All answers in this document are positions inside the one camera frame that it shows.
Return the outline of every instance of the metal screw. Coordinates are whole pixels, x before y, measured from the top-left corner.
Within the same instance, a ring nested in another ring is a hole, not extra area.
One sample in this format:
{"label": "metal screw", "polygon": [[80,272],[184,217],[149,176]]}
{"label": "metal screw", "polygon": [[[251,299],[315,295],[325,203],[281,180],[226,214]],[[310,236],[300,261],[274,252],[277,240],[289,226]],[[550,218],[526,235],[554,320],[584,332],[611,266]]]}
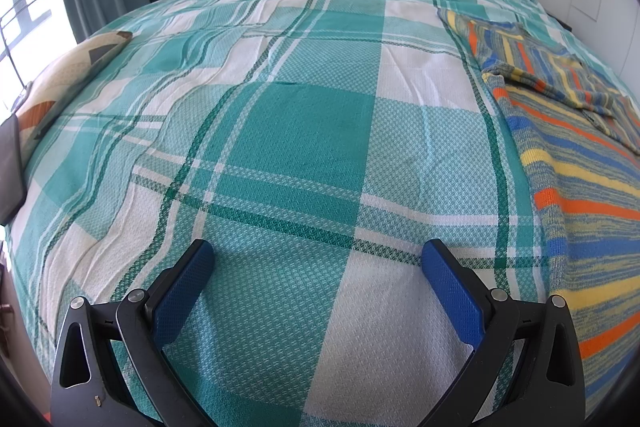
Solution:
{"label": "metal screw", "polygon": [[140,302],[144,298],[145,298],[145,291],[141,290],[140,288],[138,288],[137,290],[131,290],[129,292],[129,295],[127,296],[127,299],[129,299],[129,302]]}
{"label": "metal screw", "polygon": [[77,310],[78,308],[82,308],[83,304],[84,304],[84,297],[76,297],[71,301],[71,307],[75,310]]}
{"label": "metal screw", "polygon": [[493,290],[491,290],[491,296],[495,301],[498,302],[504,302],[508,297],[507,292],[502,288],[494,288]]}
{"label": "metal screw", "polygon": [[566,301],[559,295],[551,297],[551,302],[556,308],[564,308]]}

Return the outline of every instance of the cushion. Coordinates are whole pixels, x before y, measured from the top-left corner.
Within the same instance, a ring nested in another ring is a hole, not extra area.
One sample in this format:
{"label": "cushion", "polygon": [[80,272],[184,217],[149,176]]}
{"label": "cushion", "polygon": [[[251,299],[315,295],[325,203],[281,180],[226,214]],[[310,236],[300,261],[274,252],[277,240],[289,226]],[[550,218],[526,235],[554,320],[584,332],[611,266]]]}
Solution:
{"label": "cushion", "polygon": [[40,138],[86,84],[131,40],[131,32],[108,32],[78,44],[53,61],[14,103],[24,168]]}

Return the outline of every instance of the teal and white checkered blanket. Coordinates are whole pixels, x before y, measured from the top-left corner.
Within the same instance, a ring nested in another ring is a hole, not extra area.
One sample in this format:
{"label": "teal and white checkered blanket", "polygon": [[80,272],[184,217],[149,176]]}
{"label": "teal and white checkered blanket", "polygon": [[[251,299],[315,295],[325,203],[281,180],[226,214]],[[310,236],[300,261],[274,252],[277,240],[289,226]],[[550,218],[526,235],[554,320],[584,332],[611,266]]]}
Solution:
{"label": "teal and white checkered blanket", "polygon": [[610,73],[535,0],[164,0],[112,23],[134,38],[42,140],[10,227],[45,370],[72,297],[147,287],[203,237],[216,269],[166,354],[220,426],[417,425],[468,355],[421,245],[514,298],[550,279],[510,132],[439,7]]}

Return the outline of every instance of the pillow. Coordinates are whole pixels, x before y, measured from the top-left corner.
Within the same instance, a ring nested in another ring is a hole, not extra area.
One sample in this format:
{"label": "pillow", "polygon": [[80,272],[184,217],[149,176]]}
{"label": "pillow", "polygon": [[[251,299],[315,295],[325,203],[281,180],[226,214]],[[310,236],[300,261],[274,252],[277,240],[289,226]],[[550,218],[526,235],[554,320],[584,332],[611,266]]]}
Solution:
{"label": "pillow", "polygon": [[52,62],[14,103],[24,168],[54,120],[131,40],[131,32],[95,35]]}

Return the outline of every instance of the blue rubber pad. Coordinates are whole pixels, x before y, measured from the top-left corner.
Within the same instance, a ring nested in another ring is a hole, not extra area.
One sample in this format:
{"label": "blue rubber pad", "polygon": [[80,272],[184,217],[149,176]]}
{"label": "blue rubber pad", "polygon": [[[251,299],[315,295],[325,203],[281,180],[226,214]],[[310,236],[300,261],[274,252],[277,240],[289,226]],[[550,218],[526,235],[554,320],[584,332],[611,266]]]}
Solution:
{"label": "blue rubber pad", "polygon": [[478,349],[484,337],[482,312],[431,241],[422,247],[422,272],[465,344]]}
{"label": "blue rubber pad", "polygon": [[154,311],[152,336],[158,349],[178,337],[213,272],[213,265],[213,249],[204,241]]}

